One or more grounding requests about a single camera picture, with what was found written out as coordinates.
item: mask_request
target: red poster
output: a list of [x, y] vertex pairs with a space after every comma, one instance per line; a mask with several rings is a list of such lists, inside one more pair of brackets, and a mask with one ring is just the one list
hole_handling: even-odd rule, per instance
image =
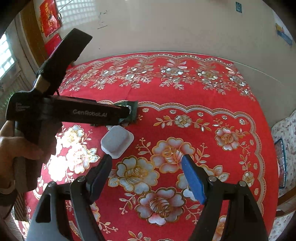
[[47, 55], [50, 56], [55, 48], [60, 44], [62, 41], [59, 34], [55, 34], [44, 46], [47, 52]]
[[41, 24], [43, 26], [44, 34], [47, 37], [60, 28], [55, 2], [54, 0], [45, 0], [39, 8]]

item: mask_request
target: floral pattern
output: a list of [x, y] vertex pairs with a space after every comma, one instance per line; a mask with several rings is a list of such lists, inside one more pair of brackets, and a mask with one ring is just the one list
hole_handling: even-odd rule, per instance
[[22, 221], [22, 226], [23, 226], [23, 228], [22, 228], [23, 235], [24, 235], [24, 237], [26, 237], [28, 234], [28, 231], [29, 231], [30, 224], [29, 224], [29, 222]]
[[213, 169], [210, 169], [207, 165], [205, 164], [201, 164], [200, 167], [202, 167], [205, 172], [209, 175], [209, 176], [215, 176], [217, 177], [221, 182], [225, 182], [227, 181], [228, 177], [229, 177], [229, 173], [227, 172], [223, 172], [223, 166], [222, 165], [217, 165], [215, 166]]
[[296, 111], [294, 110], [289, 117], [276, 123], [271, 129], [271, 134], [274, 142], [281, 138], [285, 147], [286, 182], [285, 186], [279, 189], [280, 197], [295, 187], [296, 182]]
[[249, 187], [251, 187], [255, 181], [254, 174], [252, 172], [245, 172], [242, 176], [242, 180], [245, 181]]
[[42, 187], [42, 190], [44, 191], [48, 183], [44, 183], [44, 180], [42, 179], [42, 175], [39, 178], [37, 178], [37, 182], [39, 182], [39, 184], [36, 187], [36, 191], [39, 192], [39, 188], [41, 187]]
[[68, 163], [66, 161], [66, 157], [64, 156], [54, 156], [50, 157], [50, 164], [48, 165], [48, 174], [50, 178], [57, 182], [62, 181], [66, 175], [66, 171], [68, 169]]
[[62, 139], [61, 137], [55, 136], [57, 139], [57, 145], [56, 145], [56, 156], [59, 155], [61, 153], [61, 150], [63, 149], [62, 146]]
[[181, 169], [181, 159], [183, 155], [193, 155], [195, 149], [189, 142], [184, 142], [181, 138], [169, 137], [166, 141], [159, 141], [152, 148], [153, 155], [150, 161], [162, 173], [174, 173]]
[[94, 215], [94, 218], [95, 218], [96, 222], [97, 222], [97, 223], [100, 222], [100, 217], [101, 217], [101, 215], [100, 215], [100, 213], [99, 213], [99, 208], [98, 208], [98, 206], [97, 206], [96, 203], [94, 202], [90, 207], [91, 207], [91, 211], [92, 211], [92, 213], [93, 213], [93, 215]]
[[148, 223], [162, 226], [179, 218], [184, 211], [182, 206], [185, 202], [181, 193], [176, 192], [175, 188], [159, 188], [156, 192], [149, 191], [139, 197], [139, 205], [135, 210], [139, 217], [146, 219]]
[[81, 138], [84, 136], [84, 130], [81, 126], [74, 125], [70, 127], [62, 136], [61, 142], [64, 148], [69, 148], [80, 142]]
[[184, 175], [184, 173], [178, 175], [178, 181], [176, 183], [176, 187], [183, 190], [183, 196], [190, 198], [192, 201], [197, 201], [193, 195], [193, 192], [190, 191], [188, 181]]
[[217, 227], [216, 227], [215, 234], [212, 241], [220, 241], [222, 237], [223, 229], [225, 226], [225, 222], [226, 222], [226, 216], [222, 215], [218, 220]]
[[236, 133], [230, 129], [226, 127], [218, 128], [215, 131], [215, 134], [217, 145], [223, 147], [224, 150], [232, 151], [233, 149], [237, 149], [239, 146], [239, 138]]
[[[223, 172], [223, 166], [222, 165], [215, 166], [213, 169], [210, 169], [205, 164], [201, 164], [199, 167], [202, 167], [209, 176], [215, 176], [222, 182], [225, 182], [228, 179], [229, 175], [230, 175], [227, 172]], [[182, 194], [183, 194], [184, 197], [188, 197], [192, 201], [197, 201], [195, 199], [192, 191], [190, 190], [190, 187], [188, 185], [188, 181], [187, 181], [184, 173], [181, 173], [181, 174], [178, 175], [178, 181], [176, 182], [176, 187], [183, 190]]]
[[187, 115], [177, 115], [175, 117], [175, 124], [181, 128], [190, 126], [191, 122], [192, 122], [192, 120]]
[[[178, 90], [184, 90], [184, 84], [193, 85], [196, 82], [201, 82], [204, 90], [216, 90], [222, 95], [226, 95], [226, 91], [235, 88], [240, 95], [255, 101], [249, 86], [233, 64], [224, 63], [216, 58], [201, 59], [193, 55], [170, 55], [168, 57], [169, 54], [163, 54], [161, 58], [167, 59], [167, 62], [157, 66], [155, 57], [159, 57], [158, 55], [151, 55], [148, 58], [143, 58], [142, 55], [133, 55], [133, 58], [114, 57], [106, 61], [94, 61], [87, 66], [78, 66], [71, 71], [76, 69], [82, 71], [90, 66], [92, 69], [81, 76], [77, 73], [67, 74], [59, 91], [62, 93], [69, 88], [70, 91], [79, 91], [81, 87], [88, 86], [90, 82], [93, 82], [90, 88], [103, 90], [106, 84], [114, 84], [116, 81], [120, 81], [120, 87], [130, 85], [138, 89], [141, 82], [150, 83], [154, 79], [160, 79], [162, 82], [160, 87], [173, 86]], [[182, 60], [184, 57], [194, 60], [194, 67], [192, 63]], [[129, 66], [129, 61], [133, 59], [137, 60], [137, 63]], [[228, 73], [218, 71], [219, 66], [223, 66]]]
[[127, 192], [142, 194], [151, 186], [157, 185], [159, 173], [154, 170], [154, 165], [146, 158], [130, 156], [117, 163], [117, 176], [109, 179], [108, 185], [124, 187]]
[[68, 160], [69, 169], [76, 174], [82, 173], [89, 168], [90, 163], [98, 161], [99, 156], [96, 155], [96, 148], [90, 150], [86, 148], [86, 145], [76, 143], [69, 149], [66, 159]]

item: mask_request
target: green object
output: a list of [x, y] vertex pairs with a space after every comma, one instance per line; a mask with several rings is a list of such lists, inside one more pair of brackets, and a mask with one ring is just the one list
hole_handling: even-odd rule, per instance
[[239, 2], [235, 2], [235, 9], [237, 12], [242, 13], [242, 5]]
[[130, 114], [125, 119], [120, 119], [119, 124], [126, 124], [132, 123], [136, 121], [137, 118], [137, 108], [138, 108], [138, 101], [123, 101], [120, 103], [116, 103], [114, 105], [117, 106], [126, 106], [130, 109]]

